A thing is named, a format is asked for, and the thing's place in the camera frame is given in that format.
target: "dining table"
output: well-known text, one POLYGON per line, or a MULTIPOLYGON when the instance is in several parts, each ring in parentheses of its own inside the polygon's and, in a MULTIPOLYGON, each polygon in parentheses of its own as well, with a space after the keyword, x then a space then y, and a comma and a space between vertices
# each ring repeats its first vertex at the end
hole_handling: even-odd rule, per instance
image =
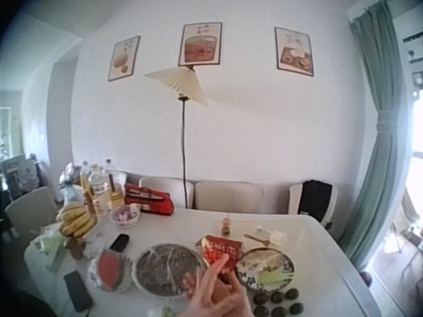
MULTIPOLYGON (((274 247, 295 264, 295 277, 286 289, 295 287, 299 290, 299 300, 305 307, 300 316, 381 316, 360 274, 330 234, 307 215, 220 213, 175 208, 171 216, 142 213, 137 225, 130 229, 119 229, 106 220, 96 239, 101 240, 100 245, 108 247, 119 234, 129 235, 130 241, 123 253, 134 262, 143 251, 157 244, 174 243, 195 250, 196 243, 205 235, 221 236, 221 222, 226 217, 231 220, 229 238, 243 242, 244 250, 263 247, 244 237, 245 234, 257 234, 257 226, 285 234, 284 243, 274 247)), ((89 316, 148 317, 149 312, 163 307, 179 313, 188 304, 180 298, 156 297, 138 289, 135 283, 121 293, 107 293, 89 281, 91 259, 76 261, 68 250, 64 250, 60 264, 55 269, 48 269, 46 258, 33 242, 24 253, 25 263, 42 300, 57 316, 87 315, 86 311, 75 311, 63 279, 75 270, 81 274, 93 299, 89 316)))

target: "wire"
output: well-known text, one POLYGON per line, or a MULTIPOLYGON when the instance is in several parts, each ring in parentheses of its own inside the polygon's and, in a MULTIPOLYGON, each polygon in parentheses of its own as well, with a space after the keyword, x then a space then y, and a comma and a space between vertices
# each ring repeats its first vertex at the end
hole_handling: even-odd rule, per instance
POLYGON ((185 208, 188 209, 188 194, 186 193, 186 165, 185 165, 185 100, 182 101, 182 165, 184 168, 184 194, 185 194, 185 208))
POLYGON ((93 306, 91 305, 90 306, 90 308, 88 308, 88 312, 87 312, 87 314, 85 315, 85 317, 88 317, 89 316, 89 314, 90 314, 90 311, 91 311, 91 308, 92 308, 93 306))

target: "bunch of bananas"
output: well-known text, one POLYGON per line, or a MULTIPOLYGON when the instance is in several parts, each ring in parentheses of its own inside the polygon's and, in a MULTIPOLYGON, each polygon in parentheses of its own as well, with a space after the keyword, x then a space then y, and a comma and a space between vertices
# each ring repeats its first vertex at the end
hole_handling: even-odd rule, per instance
POLYGON ((67 204, 56 220, 60 222, 59 231, 62 235, 75 238, 84 238, 96 224, 96 217, 85 210, 84 205, 80 203, 67 204))

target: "spoon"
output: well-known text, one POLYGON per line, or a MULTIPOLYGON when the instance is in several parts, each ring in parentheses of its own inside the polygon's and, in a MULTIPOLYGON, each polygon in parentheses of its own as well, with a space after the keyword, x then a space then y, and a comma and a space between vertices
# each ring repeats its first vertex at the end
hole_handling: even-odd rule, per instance
POLYGON ((251 236, 251 235, 249 235, 247 233, 244 234, 244 237, 245 238, 248 238, 248 239, 251 239, 251 240, 254 240, 254 241, 257 241, 257 242, 260 242, 260 243, 263 243, 263 245, 265 247, 269 247, 269 245, 270 245, 270 240, 262 240, 262 239, 259 239, 259 238, 255 237, 255 236, 251 236))

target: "smartphone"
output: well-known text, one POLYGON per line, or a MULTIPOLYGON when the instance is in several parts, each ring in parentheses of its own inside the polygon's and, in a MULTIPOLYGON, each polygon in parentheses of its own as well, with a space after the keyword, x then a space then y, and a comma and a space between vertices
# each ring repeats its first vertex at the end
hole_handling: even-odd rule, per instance
POLYGON ((128 245, 128 242, 130 241, 130 236, 127 234, 119 234, 116 240, 112 243, 110 246, 110 249, 119 253, 122 253, 126 246, 128 245))
POLYGON ((73 307, 77 312, 82 312, 93 305, 93 299, 88 294, 84 281, 78 271, 73 271, 64 276, 67 291, 71 297, 73 307))

